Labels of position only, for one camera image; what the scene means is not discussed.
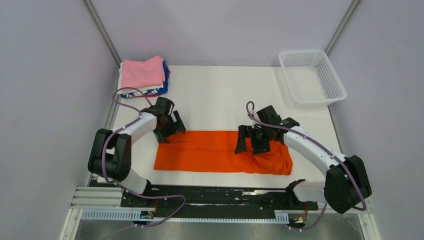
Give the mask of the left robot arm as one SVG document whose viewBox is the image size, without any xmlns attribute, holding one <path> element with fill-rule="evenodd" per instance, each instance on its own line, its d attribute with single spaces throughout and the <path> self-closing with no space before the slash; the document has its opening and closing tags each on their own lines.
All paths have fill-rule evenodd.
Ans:
<svg viewBox="0 0 424 240">
<path fill-rule="evenodd" d="M 136 112 L 136 117 L 114 129 L 99 129 L 94 137 L 88 159 L 88 171 L 103 177 L 108 184 L 121 188 L 125 193 L 133 195 L 140 206 L 149 206 L 153 200 L 180 198 L 184 206 L 187 199 L 180 194 L 153 196 L 149 190 L 151 183 L 132 169 L 132 146 L 149 133 L 153 133 L 158 143 L 168 143 L 168 138 L 178 133 L 185 133 L 185 125 L 174 109 L 175 103 L 158 97 L 155 103 L 138 109 L 129 104 L 123 107 Z"/>
</svg>

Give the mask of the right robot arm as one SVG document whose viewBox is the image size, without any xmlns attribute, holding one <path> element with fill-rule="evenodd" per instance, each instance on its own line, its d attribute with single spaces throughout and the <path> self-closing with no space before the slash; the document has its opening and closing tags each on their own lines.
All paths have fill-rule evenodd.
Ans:
<svg viewBox="0 0 424 240">
<path fill-rule="evenodd" d="M 282 119 L 272 105 L 255 111 L 255 104 L 249 101 L 245 109 L 253 123 L 238 127 L 235 154 L 247 151 L 247 139 L 253 155 L 268 153 L 271 142 L 279 142 L 312 163 L 325 178 L 324 181 L 300 179 L 293 182 L 289 186 L 291 191 L 285 195 L 290 208 L 298 209 L 305 202 L 317 202 L 328 204 L 339 214 L 351 209 L 367 209 L 366 199 L 372 195 L 372 188 L 360 157 L 346 156 L 324 146 L 293 118 Z"/>
</svg>

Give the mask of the orange t-shirt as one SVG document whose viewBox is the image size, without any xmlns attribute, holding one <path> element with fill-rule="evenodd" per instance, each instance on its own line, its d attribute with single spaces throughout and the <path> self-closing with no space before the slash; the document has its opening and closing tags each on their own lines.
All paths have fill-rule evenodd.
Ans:
<svg viewBox="0 0 424 240">
<path fill-rule="evenodd" d="M 270 151 L 235 154 L 238 132 L 230 130 L 190 130 L 168 138 L 158 146 L 155 170 L 204 173 L 248 173 L 290 175 L 293 160 L 286 145 L 272 141 Z"/>
</svg>

